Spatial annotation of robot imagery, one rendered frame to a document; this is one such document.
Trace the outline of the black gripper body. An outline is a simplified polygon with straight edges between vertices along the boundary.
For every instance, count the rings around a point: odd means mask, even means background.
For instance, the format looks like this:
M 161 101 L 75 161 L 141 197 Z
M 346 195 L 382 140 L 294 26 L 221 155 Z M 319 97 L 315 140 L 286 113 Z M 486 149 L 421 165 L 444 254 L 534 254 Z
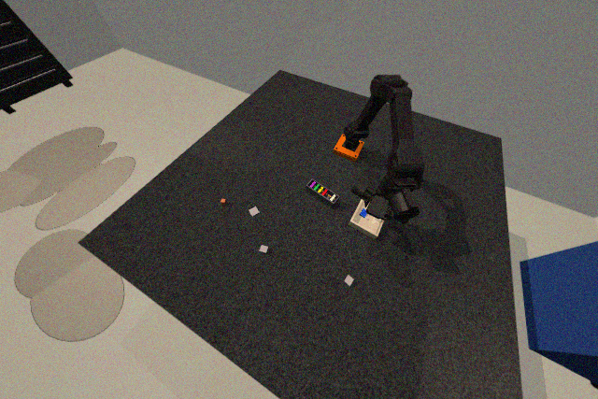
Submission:
M 354 186 L 352 187 L 351 192 L 356 194 L 357 196 L 363 197 L 365 199 L 370 197 L 373 192 L 380 192 L 381 196 L 383 196 L 384 198 L 387 199 L 387 197 L 389 195 L 382 191 L 380 184 L 378 185 L 377 189 L 375 191 L 373 191 L 370 188 L 368 188 L 370 183 L 371 183 L 370 181 L 368 181 L 364 178 L 359 178 L 357 180 L 357 182 L 354 184 Z M 404 223 L 407 223 L 409 221 L 409 219 L 398 220 L 398 221 L 401 222 L 402 224 L 404 224 Z

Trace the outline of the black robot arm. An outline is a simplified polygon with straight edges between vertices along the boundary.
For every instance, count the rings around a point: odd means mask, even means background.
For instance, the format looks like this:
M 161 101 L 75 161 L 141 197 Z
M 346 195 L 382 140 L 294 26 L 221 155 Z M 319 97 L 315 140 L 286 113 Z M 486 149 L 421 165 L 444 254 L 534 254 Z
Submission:
M 420 214 L 412 195 L 420 189 L 423 177 L 423 160 L 413 135 L 411 97 L 412 90 L 399 75 L 376 75 L 370 84 L 371 96 L 358 120 L 344 128 L 345 142 L 342 147 L 355 151 L 360 138 L 367 138 L 369 125 L 384 104 L 390 103 L 392 126 L 392 150 L 388 155 L 387 174 L 380 182 L 380 192 L 373 192 L 366 213 L 382 220 L 407 220 Z M 414 178 L 414 180 L 407 180 Z M 391 207 L 390 207 L 391 205 Z

